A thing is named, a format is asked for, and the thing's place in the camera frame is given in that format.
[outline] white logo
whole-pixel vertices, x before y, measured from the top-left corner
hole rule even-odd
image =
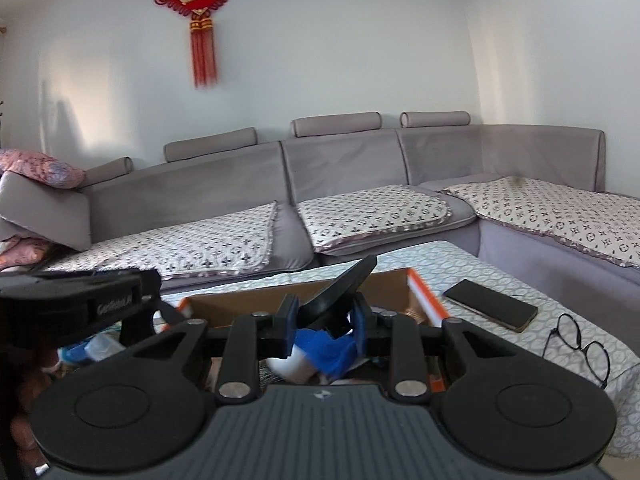
[[[314,393],[314,397],[316,399],[325,400],[331,397],[333,394],[328,392],[327,390],[320,390],[319,392]]]
[[[98,316],[102,316],[103,314],[107,314],[108,312],[113,312],[114,310],[120,310],[121,308],[125,308],[129,306],[133,302],[133,298],[131,296],[127,296],[126,298],[122,298],[120,300],[111,300],[109,303],[101,303],[95,309],[95,313]]]

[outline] white patterned tablecloth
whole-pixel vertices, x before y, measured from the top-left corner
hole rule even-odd
[[[177,305],[182,298],[195,294],[215,294],[286,283],[327,280],[338,276],[352,265],[353,262],[347,262],[291,274],[278,274],[260,280],[219,285],[180,294],[167,294],[163,298],[168,303]],[[466,278],[535,305],[539,309],[538,315],[524,332],[516,334],[463,307],[446,302],[446,307],[452,316],[462,317],[537,355],[542,354],[546,338],[550,330],[555,327],[558,316],[563,312],[571,313],[582,330],[582,341],[588,343],[594,339],[599,340],[611,358],[611,374],[606,392],[615,404],[618,424],[607,453],[620,458],[640,457],[640,358],[623,342],[583,317],[572,313],[542,292],[448,242],[431,242],[381,254],[378,256],[378,265],[374,272],[401,267],[413,267],[436,295],[440,295],[450,286]],[[546,357],[588,380],[594,380],[587,368],[584,355],[581,352],[572,351],[557,337],[551,339]]]

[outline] white wall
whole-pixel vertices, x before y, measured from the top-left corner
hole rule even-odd
[[[607,134],[607,188],[640,196],[640,0],[466,0],[485,123]]]
[[[3,145],[140,167],[172,140],[245,126],[280,139],[301,116],[378,110],[395,125],[403,110],[479,113],[459,0],[229,0],[214,21],[220,84],[203,91],[189,20],[153,0],[14,9]]]

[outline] black eyeglass frame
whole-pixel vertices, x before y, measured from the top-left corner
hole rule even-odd
[[[572,323],[575,325],[575,333],[576,333],[576,344],[570,344],[569,342],[566,341],[566,339],[564,339],[564,337],[562,337],[562,334],[560,333],[560,322],[562,321],[563,317],[567,317],[568,319],[570,319],[572,321]],[[565,345],[567,345],[571,350],[579,350],[580,352],[582,352],[582,354],[584,355],[584,360],[587,363],[587,366],[589,367],[589,370],[591,371],[591,374],[600,381],[600,387],[604,390],[604,388],[607,387],[607,384],[609,383],[609,375],[611,374],[611,358],[609,357],[609,352],[607,352],[607,349],[604,348],[604,345],[597,340],[591,341],[590,343],[588,343],[586,346],[582,346],[582,332],[580,331],[580,326],[578,325],[578,322],[574,319],[574,317],[571,314],[567,314],[566,312],[563,314],[560,314],[560,316],[558,317],[558,323],[556,324],[556,327],[554,329],[551,330],[551,332],[549,332],[549,336],[546,338],[546,342],[545,342],[545,347],[542,350],[542,357],[544,358],[545,353],[546,353],[546,349],[549,346],[549,342],[551,341],[551,338],[553,336],[557,335],[560,338],[560,341],[562,341]],[[591,367],[591,363],[589,362],[589,358],[587,357],[587,352],[589,351],[589,348],[591,345],[597,345],[600,348],[602,348],[602,351],[604,352],[605,357],[607,358],[607,375],[605,376],[604,379],[601,379],[597,373],[595,372],[595,370]]]

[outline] smartphone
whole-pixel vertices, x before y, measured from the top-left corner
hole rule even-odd
[[[462,280],[442,295],[518,333],[522,332],[538,314],[538,308],[532,304],[516,300],[469,280]]]

